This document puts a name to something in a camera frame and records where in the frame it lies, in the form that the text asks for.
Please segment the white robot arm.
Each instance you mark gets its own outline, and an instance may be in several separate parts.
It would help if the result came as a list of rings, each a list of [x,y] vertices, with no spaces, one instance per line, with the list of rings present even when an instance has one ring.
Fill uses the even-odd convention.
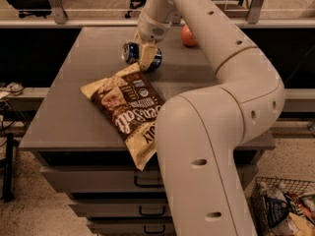
[[[217,84],[169,99],[155,124],[159,169],[177,236],[257,236],[233,151],[284,108],[284,83],[257,45],[211,0],[147,0],[141,44],[183,17]]]

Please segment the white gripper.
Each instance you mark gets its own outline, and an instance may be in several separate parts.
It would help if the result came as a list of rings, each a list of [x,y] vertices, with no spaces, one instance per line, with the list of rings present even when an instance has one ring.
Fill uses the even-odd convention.
[[[165,39],[170,29],[170,18],[156,19],[146,10],[140,13],[137,22],[137,31],[134,34],[133,42],[140,44],[141,42],[161,42]],[[147,71],[153,63],[158,48],[153,44],[142,44],[140,48],[139,65],[142,71]]]

